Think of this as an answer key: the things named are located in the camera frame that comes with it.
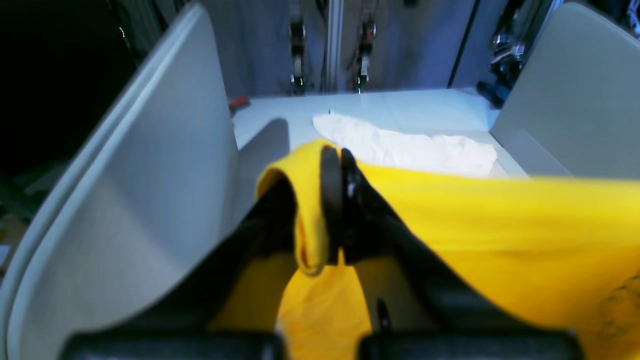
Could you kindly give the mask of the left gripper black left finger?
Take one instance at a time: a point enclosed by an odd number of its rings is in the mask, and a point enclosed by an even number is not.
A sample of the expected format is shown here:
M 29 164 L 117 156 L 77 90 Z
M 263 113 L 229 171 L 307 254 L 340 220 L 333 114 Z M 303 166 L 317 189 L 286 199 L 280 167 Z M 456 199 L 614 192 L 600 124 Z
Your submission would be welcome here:
M 281 360 L 275 323 L 303 268 L 302 185 L 272 167 L 228 235 L 169 294 L 114 328 L 78 333 L 62 360 Z

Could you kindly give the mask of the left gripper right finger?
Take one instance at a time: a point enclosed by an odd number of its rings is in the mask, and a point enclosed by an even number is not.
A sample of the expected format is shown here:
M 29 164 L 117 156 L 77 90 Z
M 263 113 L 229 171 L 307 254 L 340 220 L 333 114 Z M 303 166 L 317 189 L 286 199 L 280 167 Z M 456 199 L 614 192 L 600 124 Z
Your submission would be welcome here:
M 581 360 L 568 330 L 528 325 L 473 289 L 409 230 L 340 151 L 340 246 L 374 332 L 359 360 Z

